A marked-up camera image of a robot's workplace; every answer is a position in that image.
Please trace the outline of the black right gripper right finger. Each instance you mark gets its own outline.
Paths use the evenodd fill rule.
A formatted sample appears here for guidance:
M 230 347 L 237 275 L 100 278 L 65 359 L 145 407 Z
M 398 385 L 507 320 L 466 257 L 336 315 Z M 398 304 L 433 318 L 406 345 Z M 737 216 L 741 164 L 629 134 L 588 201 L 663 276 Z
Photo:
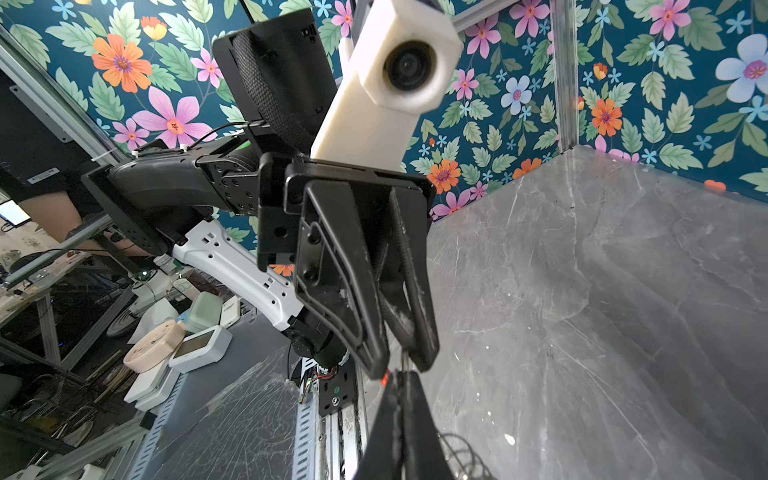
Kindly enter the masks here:
M 419 375 L 400 373 L 402 466 L 406 479 L 453 479 Z

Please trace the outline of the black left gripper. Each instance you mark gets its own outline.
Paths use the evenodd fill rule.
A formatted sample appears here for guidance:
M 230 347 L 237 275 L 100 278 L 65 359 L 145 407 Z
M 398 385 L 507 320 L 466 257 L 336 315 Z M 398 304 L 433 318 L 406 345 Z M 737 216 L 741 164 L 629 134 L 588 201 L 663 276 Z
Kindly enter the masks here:
M 268 153 L 258 193 L 258 267 L 293 265 L 299 300 L 369 378 L 383 378 L 389 362 L 382 314 L 415 367 L 428 371 L 440 349 L 427 271 L 432 183 Z

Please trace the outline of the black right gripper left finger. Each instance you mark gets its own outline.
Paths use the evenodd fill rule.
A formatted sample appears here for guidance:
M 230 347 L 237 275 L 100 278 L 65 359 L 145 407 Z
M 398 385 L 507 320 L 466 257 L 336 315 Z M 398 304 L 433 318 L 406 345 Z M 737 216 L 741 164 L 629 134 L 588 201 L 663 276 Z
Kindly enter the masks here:
M 389 376 L 355 480 L 402 478 L 404 387 L 404 372 L 396 371 Z

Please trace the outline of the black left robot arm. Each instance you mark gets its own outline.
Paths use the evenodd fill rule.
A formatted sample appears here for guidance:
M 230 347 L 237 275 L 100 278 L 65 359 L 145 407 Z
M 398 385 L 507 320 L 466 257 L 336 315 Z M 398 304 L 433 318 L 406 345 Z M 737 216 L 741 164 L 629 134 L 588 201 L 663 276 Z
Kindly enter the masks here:
M 439 352 L 426 266 L 436 188 L 403 173 L 462 44 L 434 1 L 363 1 L 335 79 L 313 13 L 218 38 L 244 131 L 142 147 L 84 184 L 119 229 L 223 283 L 330 369 L 384 376 L 396 340 L 420 370 Z

